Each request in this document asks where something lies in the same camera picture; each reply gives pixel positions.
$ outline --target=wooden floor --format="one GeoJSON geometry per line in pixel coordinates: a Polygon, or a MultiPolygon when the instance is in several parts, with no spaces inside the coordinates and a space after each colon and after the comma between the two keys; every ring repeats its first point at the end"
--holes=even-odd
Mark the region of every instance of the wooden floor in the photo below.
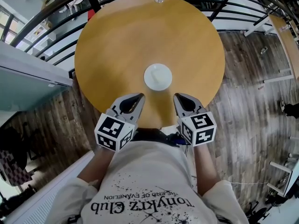
{"type": "MultiPolygon", "coordinates": [[[[225,76],[219,92],[207,107],[217,122],[215,142],[209,144],[216,167],[223,179],[231,182],[276,182],[282,173],[269,166],[283,163],[288,153],[297,152],[299,122],[285,117],[279,100],[299,102],[299,85],[294,80],[263,84],[264,79],[279,76],[288,68],[283,48],[275,35],[220,33],[226,55],[225,76]],[[261,56],[260,50],[267,46],[261,56]]],[[[99,118],[80,92],[74,79],[72,89],[30,112],[15,116],[7,126],[27,133],[41,133],[34,145],[45,156],[38,159],[39,172],[32,186],[40,189],[80,156],[96,147],[93,130],[99,118]]],[[[263,200],[265,184],[233,184],[241,206],[246,210],[253,200],[263,200]]]]}

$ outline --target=round wooden table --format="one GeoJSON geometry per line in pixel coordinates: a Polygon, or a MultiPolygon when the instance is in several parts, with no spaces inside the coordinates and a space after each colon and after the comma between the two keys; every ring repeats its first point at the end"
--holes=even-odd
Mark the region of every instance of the round wooden table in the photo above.
{"type": "Polygon", "coordinates": [[[84,27],[75,52],[79,86],[99,111],[116,98],[142,92],[146,100],[139,127],[158,128],[177,122],[173,95],[186,93],[208,105],[222,82],[223,45],[209,21],[183,0],[115,0],[84,27]],[[144,71],[166,65],[172,83],[150,90],[144,71]]]}

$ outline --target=marker cube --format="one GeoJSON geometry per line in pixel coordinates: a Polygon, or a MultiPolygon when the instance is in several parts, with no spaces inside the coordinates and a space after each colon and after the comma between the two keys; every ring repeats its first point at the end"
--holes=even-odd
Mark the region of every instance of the marker cube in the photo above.
{"type": "Polygon", "coordinates": [[[179,118],[178,124],[182,136],[193,147],[214,141],[217,125],[212,112],[179,118]]]}
{"type": "Polygon", "coordinates": [[[134,131],[134,125],[102,113],[94,134],[98,145],[118,152],[130,142],[134,131]]]}

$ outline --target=black metal railing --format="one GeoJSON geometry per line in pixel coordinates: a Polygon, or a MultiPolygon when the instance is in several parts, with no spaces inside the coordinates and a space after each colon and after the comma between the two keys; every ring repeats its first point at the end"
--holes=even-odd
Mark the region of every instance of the black metal railing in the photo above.
{"type": "MultiPolygon", "coordinates": [[[[31,32],[31,30],[33,28],[35,28],[44,19],[49,17],[53,12],[59,10],[60,8],[62,8],[63,6],[65,6],[66,4],[68,4],[71,1],[73,1],[73,0],[55,0],[53,3],[46,6],[46,8],[44,8],[39,14],[37,14],[32,20],[30,20],[23,27],[23,29],[19,32],[19,34],[10,43],[10,45],[16,47],[25,38],[25,36],[29,32],[31,32]]],[[[72,20],[73,18],[76,18],[76,17],[80,16],[81,14],[88,12],[91,9],[93,9],[95,12],[97,12],[101,9],[102,5],[105,5],[105,4],[110,3],[112,1],[114,1],[114,0],[101,0],[100,2],[98,2],[98,0],[89,0],[90,5],[87,8],[85,8],[81,11],[78,11],[78,12],[70,15],[69,17],[63,19],[57,25],[55,25],[54,27],[49,29],[46,33],[42,34],[38,39],[36,39],[25,50],[25,52],[28,52],[32,47],[37,45],[39,43],[39,41],[41,41],[45,36],[47,36],[48,34],[50,34],[53,31],[55,31],[57,28],[61,27],[62,25],[64,25],[68,21],[72,20]]],[[[267,0],[269,2],[269,4],[272,4],[271,6],[263,4],[261,1],[257,1],[257,0],[247,0],[247,1],[250,1],[250,2],[253,2],[253,3],[256,3],[260,6],[262,6],[264,8],[264,10],[259,10],[259,9],[249,7],[249,6],[246,6],[246,5],[243,5],[243,4],[229,2],[229,0],[185,0],[185,1],[187,1],[188,3],[194,5],[195,7],[197,7],[202,12],[212,12],[212,14],[210,16],[208,16],[210,21],[217,20],[217,19],[219,19],[219,20],[245,21],[245,22],[251,22],[254,25],[256,25],[257,23],[262,21],[265,17],[267,17],[268,14],[278,15],[279,17],[283,17],[286,21],[295,19],[295,16],[291,12],[291,10],[286,5],[282,4],[281,2],[279,2],[277,0],[267,0]],[[251,14],[251,13],[244,13],[244,12],[239,12],[239,11],[234,11],[234,10],[227,10],[227,9],[224,9],[224,7],[226,5],[246,8],[246,9],[249,9],[249,10],[252,10],[252,11],[255,11],[255,12],[259,12],[262,15],[259,16],[259,15],[251,14]],[[219,13],[237,14],[237,15],[244,15],[244,16],[247,16],[247,17],[246,18],[229,17],[229,16],[226,17],[226,16],[219,16],[219,13]]],[[[81,24],[80,26],[78,26],[78,27],[72,29],[71,31],[68,31],[67,33],[63,34],[62,36],[58,37],[56,40],[54,40],[53,42],[48,44],[47,47],[45,47],[40,52],[38,52],[35,56],[36,57],[41,56],[46,50],[51,48],[53,45],[57,44],[58,42],[60,42],[64,38],[68,37],[69,35],[79,31],[80,29],[82,29],[85,26],[85,24],[86,23],[81,24]]],[[[57,55],[61,54],[63,51],[65,51],[68,48],[74,46],[75,44],[77,44],[77,40],[67,44],[65,47],[61,48],[60,50],[55,52],[53,55],[49,56],[45,61],[51,60],[52,58],[54,58],[57,55]]],[[[65,57],[63,57],[60,60],[53,63],[53,65],[58,65],[59,63],[61,63],[62,61],[65,61],[66,59],[68,59],[69,57],[71,57],[73,55],[74,55],[74,52],[71,52],[70,54],[66,55],[65,57]]]]}
{"type": "Polygon", "coordinates": [[[8,18],[8,20],[6,22],[6,25],[5,25],[4,29],[3,29],[3,33],[1,35],[0,41],[5,42],[6,37],[8,35],[8,32],[9,32],[10,25],[11,25],[13,19],[14,19],[14,15],[10,14],[9,18],[8,18]]]}

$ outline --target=cable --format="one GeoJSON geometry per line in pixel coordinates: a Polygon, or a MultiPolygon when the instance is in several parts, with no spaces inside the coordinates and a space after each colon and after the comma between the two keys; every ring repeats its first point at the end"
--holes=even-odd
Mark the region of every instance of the cable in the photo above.
{"type": "Polygon", "coordinates": [[[268,182],[230,182],[230,183],[233,183],[233,184],[265,184],[268,182]]]}

